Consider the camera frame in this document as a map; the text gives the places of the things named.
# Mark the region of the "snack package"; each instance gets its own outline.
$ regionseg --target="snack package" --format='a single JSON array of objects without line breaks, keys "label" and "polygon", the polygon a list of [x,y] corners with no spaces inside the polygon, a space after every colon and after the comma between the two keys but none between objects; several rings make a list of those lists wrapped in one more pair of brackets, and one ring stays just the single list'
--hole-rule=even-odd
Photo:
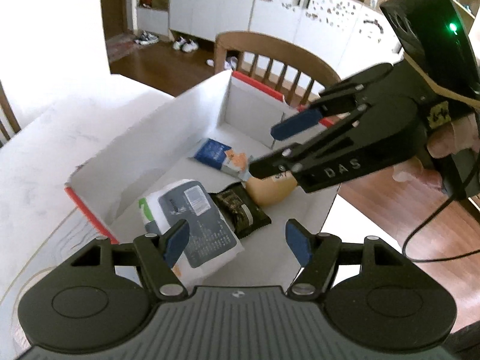
[{"label": "snack package", "polygon": [[260,207],[267,207],[280,203],[297,185],[291,172],[283,172],[264,179],[250,177],[245,182],[245,189],[255,203]]},{"label": "snack package", "polygon": [[239,239],[272,223],[270,217],[251,199],[241,182],[231,184],[219,193],[211,193],[210,196],[232,221],[235,235]]},{"label": "snack package", "polygon": [[240,180],[249,177],[247,155],[235,152],[232,147],[217,140],[210,138],[203,140],[193,158]]},{"label": "snack package", "polygon": [[188,289],[230,262],[243,246],[200,182],[180,180],[139,200],[149,233],[165,234],[180,219],[190,226],[187,247],[173,272]]}]

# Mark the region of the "human hand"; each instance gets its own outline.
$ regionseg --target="human hand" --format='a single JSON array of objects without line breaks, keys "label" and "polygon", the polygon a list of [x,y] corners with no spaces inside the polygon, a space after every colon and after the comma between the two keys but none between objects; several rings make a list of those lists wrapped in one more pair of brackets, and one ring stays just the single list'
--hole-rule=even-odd
[{"label": "human hand", "polygon": [[[438,128],[427,142],[427,150],[433,158],[442,158],[460,150],[480,150],[480,139],[475,115],[470,114]],[[393,166],[393,179],[399,182],[418,180],[440,190],[442,176],[434,169],[425,169],[417,157]]]}]

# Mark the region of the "sneaker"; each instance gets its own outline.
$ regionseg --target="sneaker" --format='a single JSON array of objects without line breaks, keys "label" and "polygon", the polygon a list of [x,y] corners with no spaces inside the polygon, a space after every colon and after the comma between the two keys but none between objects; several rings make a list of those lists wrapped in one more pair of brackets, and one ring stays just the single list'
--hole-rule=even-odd
[{"label": "sneaker", "polygon": [[231,56],[230,58],[227,58],[225,62],[227,62],[230,65],[229,69],[231,68],[234,71],[237,70],[237,64],[239,62],[237,57]]},{"label": "sneaker", "polygon": [[[214,65],[213,59],[207,59],[206,64],[208,66],[213,67],[213,65]],[[224,68],[224,70],[228,70],[228,69],[232,69],[232,66],[229,64],[229,62],[225,61],[224,64],[223,64],[223,68]]]},{"label": "sneaker", "polygon": [[158,36],[155,36],[147,31],[143,31],[142,34],[135,39],[135,43],[145,46],[146,44],[154,44],[158,42]]},{"label": "sneaker", "polygon": [[188,43],[182,46],[182,51],[185,53],[191,53],[192,51],[198,50],[198,43],[194,40],[189,40]]},{"label": "sneaker", "polygon": [[187,40],[182,36],[178,38],[176,42],[173,43],[174,50],[180,50],[184,44],[186,44]]}]

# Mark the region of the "white cardboard box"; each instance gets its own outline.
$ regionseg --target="white cardboard box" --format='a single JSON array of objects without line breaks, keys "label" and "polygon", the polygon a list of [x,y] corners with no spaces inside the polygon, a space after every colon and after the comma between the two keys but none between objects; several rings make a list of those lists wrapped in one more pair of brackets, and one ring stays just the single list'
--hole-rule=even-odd
[{"label": "white cardboard box", "polygon": [[[196,143],[208,137],[258,157],[282,146],[270,136],[270,127],[292,112],[224,71],[117,137],[77,169],[66,191],[100,232],[113,242],[131,242],[145,233],[138,198],[179,179],[196,179],[209,192],[238,181],[188,159]],[[303,133],[299,142],[324,128],[318,125]],[[285,241],[286,221],[315,223],[309,230],[319,232],[336,194],[337,187],[312,194],[297,187],[283,202],[267,207],[272,224],[241,240],[245,250],[203,284],[286,289],[299,271]]]}]

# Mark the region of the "black cable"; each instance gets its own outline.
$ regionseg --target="black cable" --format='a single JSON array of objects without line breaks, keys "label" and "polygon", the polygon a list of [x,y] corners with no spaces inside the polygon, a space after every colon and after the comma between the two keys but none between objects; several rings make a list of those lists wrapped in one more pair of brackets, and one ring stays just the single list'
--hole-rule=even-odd
[{"label": "black cable", "polygon": [[[467,185],[469,185],[470,181],[472,181],[475,174],[478,172],[480,167],[480,155],[477,157],[477,161],[475,162],[472,170],[470,171],[469,175],[466,177],[465,181],[462,184],[462,188],[465,189]],[[407,256],[407,245],[409,244],[410,240],[416,235],[420,230],[422,230],[428,223],[430,223],[440,212],[442,212],[451,202],[453,202],[456,198],[455,193],[450,196],[440,207],[438,207],[426,220],[424,220],[420,225],[417,226],[415,230],[413,230],[405,239],[405,242],[402,246],[402,254],[407,257],[410,261],[414,263],[439,263],[441,261],[452,261],[461,259],[467,256],[471,256],[472,254],[480,253],[480,249],[470,251],[468,253],[459,254],[458,256],[452,257],[441,257],[438,259],[412,259],[411,257]]]}]

